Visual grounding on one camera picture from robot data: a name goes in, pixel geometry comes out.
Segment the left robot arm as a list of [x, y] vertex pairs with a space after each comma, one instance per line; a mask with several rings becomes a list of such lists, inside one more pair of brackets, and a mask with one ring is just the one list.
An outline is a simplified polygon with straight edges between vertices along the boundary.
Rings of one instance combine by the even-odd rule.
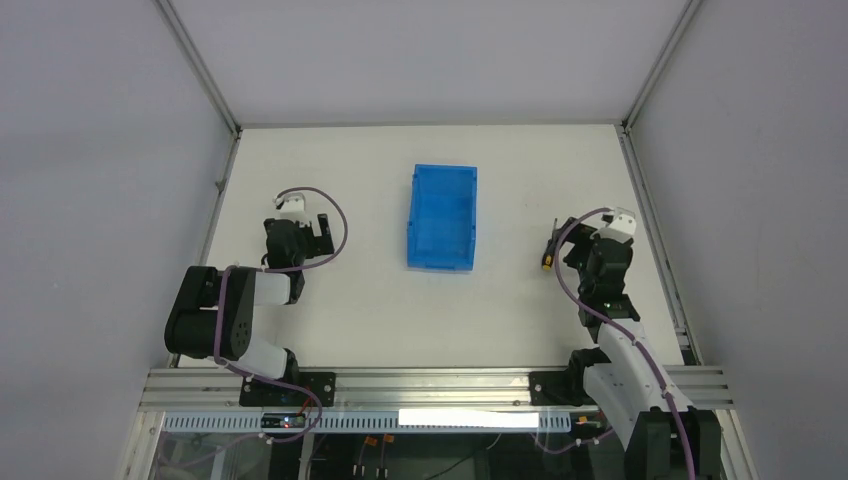
[[317, 223], [315, 232], [310, 221], [266, 219], [266, 271], [188, 267], [164, 330], [168, 352], [298, 384], [296, 355], [254, 332], [254, 310], [296, 304], [305, 287], [305, 262], [335, 254], [328, 216], [319, 214]]

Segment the black yellow screwdriver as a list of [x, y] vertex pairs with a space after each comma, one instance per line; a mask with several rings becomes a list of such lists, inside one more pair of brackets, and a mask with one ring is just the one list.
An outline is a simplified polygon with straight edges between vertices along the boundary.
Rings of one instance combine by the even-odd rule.
[[545, 250], [541, 258], [541, 268], [545, 271], [550, 271], [553, 264], [555, 263], [556, 244], [559, 236], [560, 233], [558, 228], [558, 219], [555, 218], [551, 229], [551, 236], [547, 241]]

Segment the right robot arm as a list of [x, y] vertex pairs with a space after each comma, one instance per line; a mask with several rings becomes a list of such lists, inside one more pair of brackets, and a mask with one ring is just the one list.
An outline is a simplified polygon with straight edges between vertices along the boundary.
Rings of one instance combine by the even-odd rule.
[[571, 250], [555, 254], [553, 264], [577, 272], [578, 288], [567, 294], [595, 343], [573, 354], [568, 371], [620, 440], [626, 478], [720, 478], [722, 434], [716, 414], [696, 407], [655, 359], [624, 291], [633, 258], [631, 236], [570, 218], [554, 247], [565, 243]]

